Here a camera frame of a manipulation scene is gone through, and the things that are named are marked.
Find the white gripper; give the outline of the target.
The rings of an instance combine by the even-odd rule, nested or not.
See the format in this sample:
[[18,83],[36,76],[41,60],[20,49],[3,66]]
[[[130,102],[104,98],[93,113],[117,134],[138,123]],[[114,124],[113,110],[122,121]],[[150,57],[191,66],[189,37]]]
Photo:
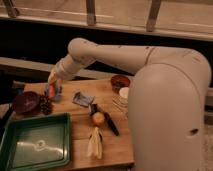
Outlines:
[[60,96],[62,93],[61,79],[69,79],[73,77],[79,70],[80,64],[74,61],[70,55],[65,56],[56,63],[55,69],[51,70],[48,77],[49,84],[55,83],[56,86],[55,96]]

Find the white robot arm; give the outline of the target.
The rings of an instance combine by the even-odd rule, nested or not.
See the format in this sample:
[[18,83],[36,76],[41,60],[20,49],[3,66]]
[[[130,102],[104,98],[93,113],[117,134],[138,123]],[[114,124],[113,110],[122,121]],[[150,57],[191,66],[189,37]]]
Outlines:
[[204,171],[207,59],[188,48],[98,45],[75,38],[48,82],[68,79],[96,61],[134,75],[128,122],[135,171]]

